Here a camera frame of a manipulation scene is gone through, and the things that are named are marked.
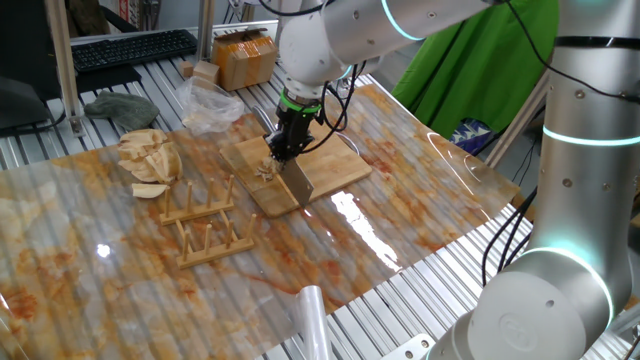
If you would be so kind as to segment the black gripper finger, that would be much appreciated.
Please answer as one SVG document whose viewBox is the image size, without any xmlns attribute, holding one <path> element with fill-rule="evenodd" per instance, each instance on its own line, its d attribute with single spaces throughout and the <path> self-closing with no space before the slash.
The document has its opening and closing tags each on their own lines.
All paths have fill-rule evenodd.
<svg viewBox="0 0 640 360">
<path fill-rule="evenodd" d="M 282 132 L 273 132 L 264 136 L 271 157 L 276 161 L 288 160 L 288 143 Z"/>
<path fill-rule="evenodd" d="M 313 136 L 310 133 L 296 139 L 288 139 L 284 160 L 289 161 L 298 157 L 312 141 Z"/>
</svg>

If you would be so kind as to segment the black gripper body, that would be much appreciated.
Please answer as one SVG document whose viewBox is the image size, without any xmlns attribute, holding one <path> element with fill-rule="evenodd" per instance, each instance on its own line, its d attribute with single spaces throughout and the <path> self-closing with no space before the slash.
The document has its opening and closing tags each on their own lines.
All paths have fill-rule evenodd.
<svg viewBox="0 0 640 360">
<path fill-rule="evenodd" d="M 309 132 L 310 123 L 314 120 L 313 113 L 278 107 L 276 116 L 278 125 L 274 143 L 277 146 L 307 146 L 314 140 Z"/>
</svg>

